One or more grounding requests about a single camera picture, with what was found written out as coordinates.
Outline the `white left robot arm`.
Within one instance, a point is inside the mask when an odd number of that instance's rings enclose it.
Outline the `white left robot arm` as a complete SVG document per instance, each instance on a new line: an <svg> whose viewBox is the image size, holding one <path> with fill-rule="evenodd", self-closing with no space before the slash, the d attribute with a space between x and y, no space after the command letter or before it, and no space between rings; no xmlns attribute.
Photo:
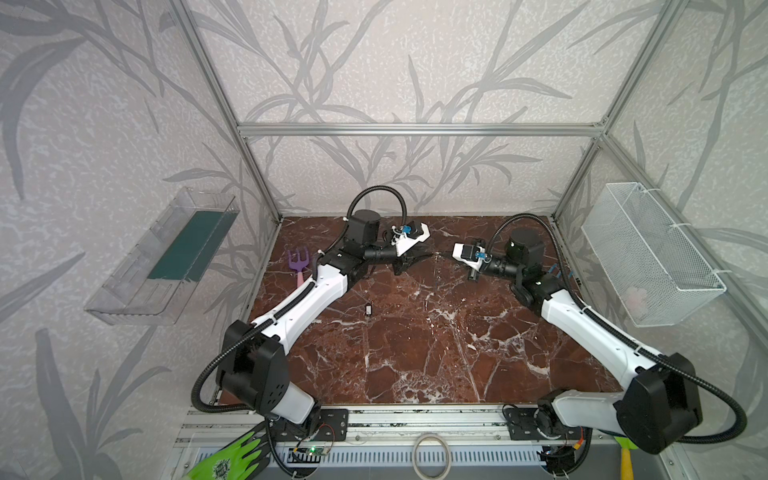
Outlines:
<svg viewBox="0 0 768 480"><path fill-rule="evenodd" d="M253 322L238 321L227 329L215 381L242 408L295 425L312 421L317 401L290 381L287 354L294 344L371 267L388 265L399 275L430 256L424 246L430 238L425 223L411 221L380 235L380 220L372 210L352 214L341 239L317 260L311 277Z"/></svg>

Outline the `steel perforated key holder plate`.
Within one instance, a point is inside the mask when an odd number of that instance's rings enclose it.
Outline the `steel perforated key holder plate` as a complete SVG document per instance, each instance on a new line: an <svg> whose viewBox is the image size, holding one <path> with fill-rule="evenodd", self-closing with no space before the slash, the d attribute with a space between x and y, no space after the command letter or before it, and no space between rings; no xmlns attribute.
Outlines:
<svg viewBox="0 0 768 480"><path fill-rule="evenodd" d="M450 252L436 252L431 257L435 293L444 297L452 288L457 262Z"/></svg>

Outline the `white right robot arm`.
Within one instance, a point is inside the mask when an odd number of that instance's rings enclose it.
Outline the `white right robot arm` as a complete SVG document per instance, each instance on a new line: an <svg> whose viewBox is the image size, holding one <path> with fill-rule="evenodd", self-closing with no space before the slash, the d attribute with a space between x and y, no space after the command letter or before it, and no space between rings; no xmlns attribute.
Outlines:
<svg viewBox="0 0 768 480"><path fill-rule="evenodd" d="M581 303L563 281L544 271L543 243L526 229L513 240L512 255L484 245L456 244L453 258L477 275L510 281L517 301L587 350L617 380L618 392L558 391L543 404L562 424L618 434L658 454L703 420L693 365L680 354L663 356Z"/></svg>

